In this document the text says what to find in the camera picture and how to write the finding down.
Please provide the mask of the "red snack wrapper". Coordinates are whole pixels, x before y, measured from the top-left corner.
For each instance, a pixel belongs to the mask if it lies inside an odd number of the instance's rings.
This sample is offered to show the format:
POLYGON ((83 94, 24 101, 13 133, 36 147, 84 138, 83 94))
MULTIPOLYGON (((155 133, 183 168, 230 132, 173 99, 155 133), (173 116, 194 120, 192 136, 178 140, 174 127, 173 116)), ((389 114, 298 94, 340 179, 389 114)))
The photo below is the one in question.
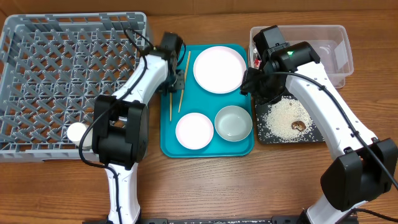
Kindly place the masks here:
POLYGON ((259 68, 262 60, 256 48, 253 48, 253 67, 259 68))

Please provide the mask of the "wooden chopstick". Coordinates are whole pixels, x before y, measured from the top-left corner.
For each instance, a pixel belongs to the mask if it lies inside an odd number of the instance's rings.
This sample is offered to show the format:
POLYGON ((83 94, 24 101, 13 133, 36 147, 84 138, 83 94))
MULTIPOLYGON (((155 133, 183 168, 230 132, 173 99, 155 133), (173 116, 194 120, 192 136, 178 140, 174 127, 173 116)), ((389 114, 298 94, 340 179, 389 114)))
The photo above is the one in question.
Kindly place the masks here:
POLYGON ((169 121, 172 121, 172 111, 173 111, 173 94, 169 94, 169 121))
MULTIPOLYGON (((185 67, 185 73, 184 73, 184 84, 186 84, 186 80, 187 80, 187 74, 188 74, 188 69, 189 69, 189 64, 190 64, 190 57, 191 57, 191 51, 188 52, 188 57, 187 57, 187 62, 186 62, 186 67, 185 67)), ((179 105, 178 105, 178 113, 181 111, 184 92, 185 92, 185 87, 181 91, 180 101, 179 101, 179 105)))

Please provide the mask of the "white round plate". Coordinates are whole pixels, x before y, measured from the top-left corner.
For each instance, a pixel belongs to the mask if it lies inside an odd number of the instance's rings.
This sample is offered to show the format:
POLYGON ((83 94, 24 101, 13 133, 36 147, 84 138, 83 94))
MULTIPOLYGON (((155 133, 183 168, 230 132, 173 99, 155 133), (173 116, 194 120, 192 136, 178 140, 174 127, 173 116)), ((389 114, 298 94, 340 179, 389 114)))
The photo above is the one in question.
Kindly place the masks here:
POLYGON ((215 46, 202 51, 194 61, 193 75, 206 91, 215 94, 238 89, 246 70, 243 57, 230 47, 215 46))

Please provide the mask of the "grey bowl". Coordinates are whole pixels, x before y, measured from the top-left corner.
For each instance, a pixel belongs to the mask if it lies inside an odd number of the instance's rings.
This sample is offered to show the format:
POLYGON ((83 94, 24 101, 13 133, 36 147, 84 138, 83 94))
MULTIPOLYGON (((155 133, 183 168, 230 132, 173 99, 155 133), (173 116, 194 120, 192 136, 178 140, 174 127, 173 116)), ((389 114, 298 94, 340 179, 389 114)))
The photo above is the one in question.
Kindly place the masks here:
POLYGON ((229 142, 238 142, 251 133, 252 118, 244 108, 230 105, 219 110, 214 125, 221 138, 229 142))

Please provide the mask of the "pink white small bowl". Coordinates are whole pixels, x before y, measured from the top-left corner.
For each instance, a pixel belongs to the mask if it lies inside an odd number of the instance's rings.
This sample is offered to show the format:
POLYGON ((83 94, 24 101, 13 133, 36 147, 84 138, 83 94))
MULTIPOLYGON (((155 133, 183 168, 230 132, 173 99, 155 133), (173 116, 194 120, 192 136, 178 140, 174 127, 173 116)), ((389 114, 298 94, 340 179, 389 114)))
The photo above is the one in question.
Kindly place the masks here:
POLYGON ((214 135, 213 123, 201 113, 189 113, 178 121, 175 134, 177 141, 189 150, 206 147, 214 135))

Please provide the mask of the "brown food scrap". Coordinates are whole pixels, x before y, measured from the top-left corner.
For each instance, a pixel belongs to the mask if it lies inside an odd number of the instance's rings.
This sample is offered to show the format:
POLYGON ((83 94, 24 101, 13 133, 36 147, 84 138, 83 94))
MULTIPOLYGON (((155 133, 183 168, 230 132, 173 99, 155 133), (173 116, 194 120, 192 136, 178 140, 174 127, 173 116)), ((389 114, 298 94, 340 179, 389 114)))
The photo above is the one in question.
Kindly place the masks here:
POLYGON ((294 121, 291 124, 292 129, 296 129, 300 132, 304 131, 307 127, 303 121, 294 121))

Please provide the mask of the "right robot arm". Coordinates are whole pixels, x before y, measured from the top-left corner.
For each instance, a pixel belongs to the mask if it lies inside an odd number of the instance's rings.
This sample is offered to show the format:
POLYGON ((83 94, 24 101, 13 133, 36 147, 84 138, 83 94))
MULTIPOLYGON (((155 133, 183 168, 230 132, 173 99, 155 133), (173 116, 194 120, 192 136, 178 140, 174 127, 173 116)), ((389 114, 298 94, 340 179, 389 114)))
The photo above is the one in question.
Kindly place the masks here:
POLYGON ((360 206, 397 186, 397 145, 379 140, 351 111, 328 79, 308 42, 277 45, 265 66, 245 71, 241 94, 276 103, 285 92, 299 100, 321 132, 333 159, 321 177, 323 195, 298 223, 339 223, 360 206))

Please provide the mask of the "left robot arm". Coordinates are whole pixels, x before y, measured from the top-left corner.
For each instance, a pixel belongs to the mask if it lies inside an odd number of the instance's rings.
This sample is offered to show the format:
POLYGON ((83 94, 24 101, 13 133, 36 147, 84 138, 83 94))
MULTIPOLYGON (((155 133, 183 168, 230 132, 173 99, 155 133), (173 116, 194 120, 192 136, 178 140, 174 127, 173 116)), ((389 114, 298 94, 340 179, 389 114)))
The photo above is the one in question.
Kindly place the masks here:
POLYGON ((107 223, 137 223, 137 167, 148 142, 148 103, 157 91, 180 89, 176 68, 179 56, 151 50, 140 57, 127 82, 111 95, 95 100, 92 149, 109 181, 111 209, 107 223))

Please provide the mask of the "clear plastic waste bin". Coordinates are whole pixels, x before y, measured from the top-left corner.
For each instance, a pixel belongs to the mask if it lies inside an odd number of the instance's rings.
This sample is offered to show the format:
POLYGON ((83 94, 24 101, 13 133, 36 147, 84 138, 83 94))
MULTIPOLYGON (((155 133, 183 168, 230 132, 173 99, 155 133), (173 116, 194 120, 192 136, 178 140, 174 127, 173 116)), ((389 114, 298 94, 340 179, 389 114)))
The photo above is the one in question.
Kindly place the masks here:
POLYGON ((341 25, 279 26, 290 45, 308 42, 321 58, 333 86, 343 88, 354 72, 353 56, 346 29, 341 25))

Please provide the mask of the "teal plastic serving tray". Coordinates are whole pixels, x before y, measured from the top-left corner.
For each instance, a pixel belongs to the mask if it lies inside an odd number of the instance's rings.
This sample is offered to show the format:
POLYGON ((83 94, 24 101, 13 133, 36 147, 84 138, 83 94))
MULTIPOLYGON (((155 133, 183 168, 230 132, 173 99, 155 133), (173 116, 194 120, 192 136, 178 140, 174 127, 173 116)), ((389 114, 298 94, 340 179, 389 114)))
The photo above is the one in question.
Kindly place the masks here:
POLYGON ((249 154, 254 147, 254 131, 242 141, 229 142, 214 133, 211 142, 199 150, 189 150, 183 147, 176 138, 175 128, 181 117, 188 113, 201 113, 211 121, 217 112, 225 106, 236 105, 252 113, 251 96, 241 95, 239 90, 226 94, 215 94, 204 90, 196 82, 193 75, 193 65, 198 55, 210 48, 211 45, 187 45, 191 51, 190 64, 185 84, 181 111, 178 113, 181 91, 173 94, 172 121, 169 121, 169 95, 161 95, 160 106, 160 148, 171 158, 197 158, 197 157, 238 157, 249 154))

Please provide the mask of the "white cup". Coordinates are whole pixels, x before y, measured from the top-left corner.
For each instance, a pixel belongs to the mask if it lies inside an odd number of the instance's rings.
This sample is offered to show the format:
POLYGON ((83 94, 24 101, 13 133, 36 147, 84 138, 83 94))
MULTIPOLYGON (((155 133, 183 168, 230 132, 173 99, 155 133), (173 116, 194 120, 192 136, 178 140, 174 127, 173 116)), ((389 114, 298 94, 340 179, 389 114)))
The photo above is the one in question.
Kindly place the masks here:
MULTIPOLYGON (((83 124, 83 123, 79 123, 79 122, 71 124, 67 129, 68 139, 71 142, 73 142, 76 146, 79 146, 81 138, 83 137, 83 134, 88 129, 88 127, 89 126, 87 124, 83 124)), ((93 130, 91 129, 84 140, 82 149, 89 150, 92 148, 92 137, 93 137, 93 130)))

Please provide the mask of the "grey plastic dish rack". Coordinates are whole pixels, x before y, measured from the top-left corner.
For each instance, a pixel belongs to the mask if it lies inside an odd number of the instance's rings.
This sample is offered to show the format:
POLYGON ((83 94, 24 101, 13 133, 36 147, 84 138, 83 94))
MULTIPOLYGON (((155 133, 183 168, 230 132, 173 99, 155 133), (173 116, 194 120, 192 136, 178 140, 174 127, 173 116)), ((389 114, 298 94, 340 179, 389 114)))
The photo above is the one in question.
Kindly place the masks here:
POLYGON ((122 87, 152 39, 143 12, 18 14, 1 32, 1 161, 78 159, 72 123, 122 87))

